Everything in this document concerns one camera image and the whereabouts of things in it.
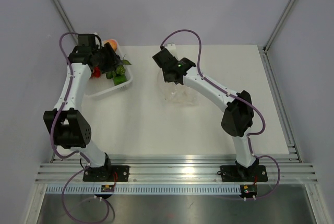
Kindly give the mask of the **red cherry bunch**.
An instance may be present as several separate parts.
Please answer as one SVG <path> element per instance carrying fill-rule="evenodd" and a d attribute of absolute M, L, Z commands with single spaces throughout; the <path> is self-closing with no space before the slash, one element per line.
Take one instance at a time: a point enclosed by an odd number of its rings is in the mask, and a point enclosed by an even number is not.
<path fill-rule="evenodd" d="M 95 67 L 92 71 L 90 78 L 99 78 L 101 77 L 101 70 L 98 67 Z"/>

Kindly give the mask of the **clear zip top bag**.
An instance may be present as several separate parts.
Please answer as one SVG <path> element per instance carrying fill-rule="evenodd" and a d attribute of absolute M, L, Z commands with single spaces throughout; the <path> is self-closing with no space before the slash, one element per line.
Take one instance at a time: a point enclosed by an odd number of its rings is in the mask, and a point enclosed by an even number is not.
<path fill-rule="evenodd" d="M 198 92 L 184 85 L 175 84 L 174 82 L 165 82 L 161 71 L 157 74 L 157 86 L 160 97 L 170 104 L 180 106 L 198 105 Z"/>

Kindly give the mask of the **white plastic basket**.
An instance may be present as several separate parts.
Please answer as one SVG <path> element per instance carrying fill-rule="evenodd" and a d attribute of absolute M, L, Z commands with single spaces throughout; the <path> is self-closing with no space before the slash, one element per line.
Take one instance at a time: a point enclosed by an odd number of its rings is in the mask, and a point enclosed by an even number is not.
<path fill-rule="evenodd" d="M 81 63 L 72 63 L 71 68 L 73 70 L 73 81 L 70 89 L 71 99 L 82 99 L 84 95 L 93 98 L 104 97 L 123 89 L 131 82 L 127 66 L 125 66 L 127 82 L 118 86 L 114 85 L 113 79 L 106 78 L 106 73 L 101 72 L 101 77 L 99 78 L 90 78 L 95 67 L 89 67 Z"/>

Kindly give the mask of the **dark grape bunch with leaves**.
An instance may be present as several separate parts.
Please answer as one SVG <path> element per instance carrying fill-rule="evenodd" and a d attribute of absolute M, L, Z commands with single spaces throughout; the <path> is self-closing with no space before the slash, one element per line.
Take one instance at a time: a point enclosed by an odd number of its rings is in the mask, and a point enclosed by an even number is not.
<path fill-rule="evenodd" d="M 115 79 L 118 76 L 124 75 L 126 73 L 125 66 L 131 65 L 129 60 L 126 60 L 124 58 L 120 59 L 120 63 L 116 65 L 114 70 L 106 73 L 107 79 Z"/>

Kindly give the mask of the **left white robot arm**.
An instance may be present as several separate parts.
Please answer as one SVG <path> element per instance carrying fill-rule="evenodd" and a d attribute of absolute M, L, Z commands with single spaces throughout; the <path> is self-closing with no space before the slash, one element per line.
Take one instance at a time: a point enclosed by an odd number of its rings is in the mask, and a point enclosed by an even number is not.
<path fill-rule="evenodd" d="M 52 110 L 45 111 L 43 120 L 50 134 L 51 147 L 61 159 L 79 154 L 87 162 L 87 173 L 99 180 L 112 177 L 110 159 L 92 141 L 91 126 L 81 113 L 87 82 L 95 68 L 101 73 L 115 72 L 121 65 L 120 57 L 109 43 L 102 43 L 94 33 L 77 33 L 78 44 L 65 54 L 67 76 L 63 90 Z"/>

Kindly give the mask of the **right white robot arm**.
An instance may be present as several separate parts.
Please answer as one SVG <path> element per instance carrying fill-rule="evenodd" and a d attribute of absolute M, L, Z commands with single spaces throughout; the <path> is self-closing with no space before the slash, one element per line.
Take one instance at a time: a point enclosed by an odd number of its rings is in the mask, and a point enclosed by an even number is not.
<path fill-rule="evenodd" d="M 194 89 L 222 111 L 221 127 L 233 139 L 237 175 L 242 180 L 253 177 L 259 161 L 251 154 L 247 140 L 254 117 L 250 94 L 245 90 L 241 93 L 223 90 L 215 81 L 207 78 L 194 62 L 187 58 L 178 60 L 166 48 L 162 48 L 152 58 L 162 69 L 165 82 Z"/>

